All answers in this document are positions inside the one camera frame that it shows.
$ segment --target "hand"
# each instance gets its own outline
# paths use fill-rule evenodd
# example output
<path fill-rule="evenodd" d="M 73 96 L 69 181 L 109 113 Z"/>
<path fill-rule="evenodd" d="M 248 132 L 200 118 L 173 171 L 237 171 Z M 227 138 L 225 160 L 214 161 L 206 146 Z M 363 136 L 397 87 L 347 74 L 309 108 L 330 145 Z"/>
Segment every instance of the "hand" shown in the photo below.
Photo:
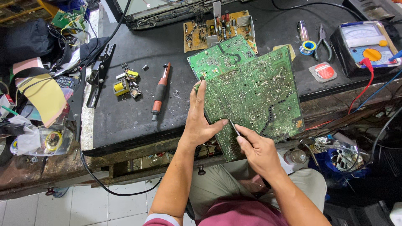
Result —
<path fill-rule="evenodd" d="M 194 149 L 197 145 L 207 142 L 228 123 L 227 119 L 221 119 L 213 125 L 208 123 L 204 117 L 204 98 L 207 83 L 203 80 L 197 82 L 195 85 L 199 83 L 201 85 L 198 88 L 197 94 L 195 94 L 194 89 L 190 93 L 190 109 L 187 115 L 186 127 L 179 142 L 188 148 Z"/>
<path fill-rule="evenodd" d="M 254 171 L 268 182 L 274 180 L 277 175 L 283 175 L 285 171 L 281 166 L 274 141 L 259 136 L 254 130 L 237 124 L 235 126 L 246 137 L 238 136 L 237 142 L 240 144 L 241 152 L 246 155 L 247 161 Z"/>

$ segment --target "green circuit board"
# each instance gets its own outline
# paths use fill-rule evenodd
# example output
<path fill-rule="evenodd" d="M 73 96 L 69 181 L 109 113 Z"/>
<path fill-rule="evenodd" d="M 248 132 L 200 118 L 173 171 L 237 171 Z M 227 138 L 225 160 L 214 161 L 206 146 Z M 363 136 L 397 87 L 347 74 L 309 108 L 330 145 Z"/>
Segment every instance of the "green circuit board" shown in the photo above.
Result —
<path fill-rule="evenodd" d="M 257 59 L 242 35 L 236 35 L 187 58 L 199 80 L 220 75 L 230 69 Z"/>
<path fill-rule="evenodd" d="M 305 130 L 288 46 L 205 80 L 210 123 L 227 118 L 275 143 Z M 236 136 L 230 123 L 215 136 L 227 161 L 240 156 Z"/>

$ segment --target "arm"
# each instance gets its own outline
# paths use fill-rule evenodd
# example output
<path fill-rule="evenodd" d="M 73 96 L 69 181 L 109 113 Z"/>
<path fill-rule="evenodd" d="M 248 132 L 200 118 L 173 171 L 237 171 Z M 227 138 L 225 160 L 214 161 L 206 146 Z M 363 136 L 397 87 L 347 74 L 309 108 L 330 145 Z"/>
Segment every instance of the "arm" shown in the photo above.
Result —
<path fill-rule="evenodd" d="M 213 125 L 208 124 L 204 117 L 206 87 L 206 82 L 202 81 L 198 94 L 195 94 L 194 89 L 191 91 L 186 127 L 149 212 L 168 214 L 180 225 L 183 225 L 183 214 L 190 193 L 195 148 L 208 141 L 228 123 L 227 119 L 221 119 Z"/>
<path fill-rule="evenodd" d="M 327 218 L 314 203 L 291 181 L 282 168 L 274 141 L 255 131 L 236 125 L 244 137 L 237 137 L 250 166 L 268 181 L 287 223 L 295 225 L 327 225 Z"/>

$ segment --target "finger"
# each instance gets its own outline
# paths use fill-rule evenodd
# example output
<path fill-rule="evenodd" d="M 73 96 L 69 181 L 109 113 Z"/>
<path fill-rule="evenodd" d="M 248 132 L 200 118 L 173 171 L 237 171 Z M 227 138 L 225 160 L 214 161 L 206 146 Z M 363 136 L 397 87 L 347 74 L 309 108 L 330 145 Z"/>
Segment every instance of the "finger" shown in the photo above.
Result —
<path fill-rule="evenodd" d="M 205 89 L 207 88 L 207 82 L 205 80 L 201 81 L 201 85 L 198 88 L 197 97 L 195 99 L 195 110 L 199 113 L 204 112 L 204 98 L 205 98 Z"/>
<path fill-rule="evenodd" d="M 191 93 L 190 93 L 190 110 L 194 109 L 195 99 L 197 97 L 197 94 L 195 93 L 195 86 L 200 84 L 200 83 L 201 83 L 201 81 L 198 81 L 197 83 L 195 83 L 194 86 L 193 86 L 193 89 L 191 90 Z"/>
<path fill-rule="evenodd" d="M 250 156 L 254 152 L 254 148 L 244 137 L 236 137 L 237 142 L 240 145 L 240 149 L 246 154 L 246 156 Z"/>
<path fill-rule="evenodd" d="M 241 134 L 243 134 L 253 144 L 255 148 L 259 148 L 256 147 L 255 145 L 261 141 L 261 137 L 254 130 L 248 129 L 238 124 L 235 124 L 234 126 Z"/>
<path fill-rule="evenodd" d="M 209 125 L 209 129 L 211 130 L 211 133 L 214 135 L 217 134 L 219 131 L 222 130 L 222 128 L 229 122 L 227 119 L 221 119 L 217 122 L 215 122 L 212 125 Z"/>

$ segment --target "pants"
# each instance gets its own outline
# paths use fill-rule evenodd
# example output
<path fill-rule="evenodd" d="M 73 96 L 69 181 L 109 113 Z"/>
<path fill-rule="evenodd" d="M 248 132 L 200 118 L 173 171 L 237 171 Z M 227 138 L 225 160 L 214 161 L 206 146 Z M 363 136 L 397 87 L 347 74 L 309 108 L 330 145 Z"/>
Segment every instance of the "pants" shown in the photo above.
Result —
<path fill-rule="evenodd" d="M 215 203 L 216 199 L 228 196 L 246 196 L 255 198 L 244 188 L 223 165 L 204 168 L 206 174 L 199 176 L 198 170 L 193 171 L 193 180 L 190 188 L 190 202 L 194 210 L 195 219 L 200 220 Z M 324 177 L 311 168 L 301 169 L 289 175 L 290 179 L 302 190 L 307 197 L 323 212 L 326 183 Z M 271 189 L 259 199 L 279 209 Z"/>

